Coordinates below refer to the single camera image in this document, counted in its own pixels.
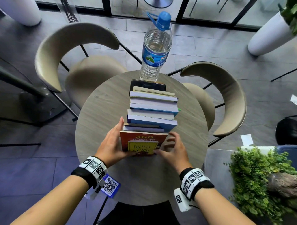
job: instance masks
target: green plant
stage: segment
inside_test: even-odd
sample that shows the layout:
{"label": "green plant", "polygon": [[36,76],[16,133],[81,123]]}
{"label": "green plant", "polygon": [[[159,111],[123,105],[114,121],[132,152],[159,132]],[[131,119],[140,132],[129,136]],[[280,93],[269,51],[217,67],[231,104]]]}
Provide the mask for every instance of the green plant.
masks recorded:
{"label": "green plant", "polygon": [[274,225],[282,224],[282,216],[292,210],[282,204],[282,199],[267,192],[268,177],[271,173],[285,172],[297,175],[287,159],[287,152],[278,154],[270,150],[267,155],[261,154],[258,148],[238,151],[231,155],[228,163],[235,188],[230,200],[238,203],[244,214],[267,216]]}
{"label": "green plant", "polygon": [[287,0],[286,7],[278,4],[280,14],[290,26],[292,34],[297,35],[297,0]]}

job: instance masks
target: black phone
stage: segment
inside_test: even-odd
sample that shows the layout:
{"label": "black phone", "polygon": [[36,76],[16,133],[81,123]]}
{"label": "black phone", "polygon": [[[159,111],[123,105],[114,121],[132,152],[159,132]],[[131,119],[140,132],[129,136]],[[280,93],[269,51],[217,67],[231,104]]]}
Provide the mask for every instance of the black phone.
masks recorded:
{"label": "black phone", "polygon": [[142,87],[142,88],[149,88],[159,91],[166,91],[166,84],[150,82],[145,80],[132,80],[130,85],[130,91],[133,91],[133,87]]}

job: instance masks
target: beige chair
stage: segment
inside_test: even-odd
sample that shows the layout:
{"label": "beige chair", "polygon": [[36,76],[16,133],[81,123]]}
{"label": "beige chair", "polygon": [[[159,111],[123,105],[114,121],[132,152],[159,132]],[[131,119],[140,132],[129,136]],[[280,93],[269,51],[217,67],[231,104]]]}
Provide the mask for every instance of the beige chair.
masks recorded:
{"label": "beige chair", "polygon": [[[214,132],[214,136],[217,139],[210,142],[208,144],[209,147],[232,134],[242,125],[247,112],[247,102],[237,79],[217,64],[211,62],[192,63],[183,68],[180,73],[182,77],[190,75],[199,76],[210,81],[220,91],[224,99],[224,120]],[[210,130],[215,118],[215,106],[211,98],[202,88],[194,84],[184,83],[184,85],[193,93],[199,102],[207,121],[208,130]]]}
{"label": "beige chair", "polygon": [[[37,50],[35,57],[37,75],[61,103],[63,101],[57,96],[57,93],[62,91],[57,73],[58,65],[71,49],[88,43],[119,49],[119,41],[110,29],[92,23],[71,23],[45,38]],[[111,57],[89,56],[71,67],[65,88],[72,101],[81,109],[100,84],[124,72],[127,70]]]}

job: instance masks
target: clear plastic bottle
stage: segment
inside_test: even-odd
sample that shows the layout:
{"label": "clear plastic bottle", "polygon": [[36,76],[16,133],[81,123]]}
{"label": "clear plastic bottle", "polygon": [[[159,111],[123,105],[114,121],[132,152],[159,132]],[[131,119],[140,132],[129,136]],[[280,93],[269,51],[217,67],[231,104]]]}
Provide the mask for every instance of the clear plastic bottle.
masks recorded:
{"label": "clear plastic bottle", "polygon": [[159,16],[147,15],[153,24],[144,36],[140,79],[156,81],[172,46],[171,15],[165,11]]}

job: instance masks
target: red book cover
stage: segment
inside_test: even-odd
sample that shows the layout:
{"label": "red book cover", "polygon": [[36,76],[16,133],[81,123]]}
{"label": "red book cover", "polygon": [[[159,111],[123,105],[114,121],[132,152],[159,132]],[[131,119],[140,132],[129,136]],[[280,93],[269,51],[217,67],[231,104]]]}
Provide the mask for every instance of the red book cover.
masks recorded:
{"label": "red book cover", "polygon": [[138,156],[153,155],[168,133],[148,133],[141,131],[120,131],[123,151],[136,151]]}

